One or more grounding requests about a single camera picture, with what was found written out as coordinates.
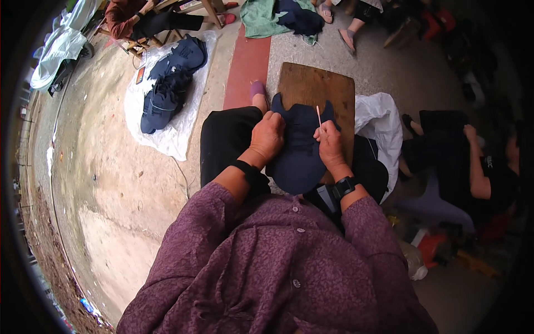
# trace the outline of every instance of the black wristband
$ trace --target black wristband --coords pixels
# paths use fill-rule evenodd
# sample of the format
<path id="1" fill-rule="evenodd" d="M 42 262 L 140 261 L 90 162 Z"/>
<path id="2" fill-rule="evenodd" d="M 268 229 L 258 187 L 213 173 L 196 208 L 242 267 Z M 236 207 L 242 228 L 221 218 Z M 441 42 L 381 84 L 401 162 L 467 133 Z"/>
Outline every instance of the black wristband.
<path id="1" fill-rule="evenodd" d="M 245 181 L 247 181 L 250 186 L 254 185 L 262 175 L 259 169 L 247 164 L 242 160 L 236 160 L 232 162 L 230 166 L 241 169 L 241 171 L 245 174 Z"/>
<path id="2" fill-rule="evenodd" d="M 354 176 L 347 176 L 337 181 L 333 189 L 335 198 L 341 200 L 343 196 L 350 192 L 353 192 L 356 189 L 356 185 L 359 183 L 360 182 L 356 181 L 356 178 Z"/>

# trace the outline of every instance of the stack of navy fabric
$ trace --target stack of navy fabric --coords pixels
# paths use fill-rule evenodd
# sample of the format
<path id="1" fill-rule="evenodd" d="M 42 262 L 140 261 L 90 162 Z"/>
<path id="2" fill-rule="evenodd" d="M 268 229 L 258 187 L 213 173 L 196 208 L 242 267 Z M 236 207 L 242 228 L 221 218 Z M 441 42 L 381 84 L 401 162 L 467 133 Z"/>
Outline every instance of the stack of navy fabric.
<path id="1" fill-rule="evenodd" d="M 145 96 L 142 133 L 153 134 L 165 128 L 182 110 L 193 73 L 207 61 L 206 43 L 186 34 L 171 53 L 154 65 L 148 78 L 156 79 L 156 83 Z"/>

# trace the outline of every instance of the black shirt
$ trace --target black shirt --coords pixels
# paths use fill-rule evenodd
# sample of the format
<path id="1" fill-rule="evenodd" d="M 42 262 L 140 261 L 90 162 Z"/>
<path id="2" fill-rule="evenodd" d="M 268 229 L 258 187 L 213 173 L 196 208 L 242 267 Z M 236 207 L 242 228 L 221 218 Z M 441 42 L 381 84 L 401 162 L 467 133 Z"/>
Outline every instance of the black shirt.
<path id="1" fill-rule="evenodd" d="M 466 212 L 475 224 L 487 222 L 493 215 L 505 212 L 519 195 L 519 176 L 508 167 L 506 159 L 480 157 L 484 176 L 490 179 L 490 199 L 473 198 Z"/>

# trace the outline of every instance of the wheel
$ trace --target wheel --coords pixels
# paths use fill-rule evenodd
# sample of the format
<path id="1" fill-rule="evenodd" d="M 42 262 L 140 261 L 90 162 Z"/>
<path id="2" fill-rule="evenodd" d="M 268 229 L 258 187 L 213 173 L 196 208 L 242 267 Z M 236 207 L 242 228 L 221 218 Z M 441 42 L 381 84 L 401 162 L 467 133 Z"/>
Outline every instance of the wheel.
<path id="1" fill-rule="evenodd" d="M 93 58 L 95 55 L 95 47 L 89 43 L 89 41 L 86 41 L 82 46 L 82 51 L 80 51 L 80 56 L 83 58 Z"/>

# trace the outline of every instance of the gray chair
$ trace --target gray chair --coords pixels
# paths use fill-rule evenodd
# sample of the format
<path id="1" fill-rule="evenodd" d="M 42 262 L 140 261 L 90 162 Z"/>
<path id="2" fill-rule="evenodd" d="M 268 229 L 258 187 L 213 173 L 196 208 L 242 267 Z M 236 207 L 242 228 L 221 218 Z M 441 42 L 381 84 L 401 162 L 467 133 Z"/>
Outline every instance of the gray chair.
<path id="1" fill-rule="evenodd" d="M 471 217 L 462 209 L 439 197 L 439 185 L 435 171 L 428 177 L 427 188 L 419 198 L 406 198 L 395 202 L 394 208 L 418 219 L 423 225 L 437 227 L 441 222 L 459 224 L 466 233 L 474 233 Z"/>

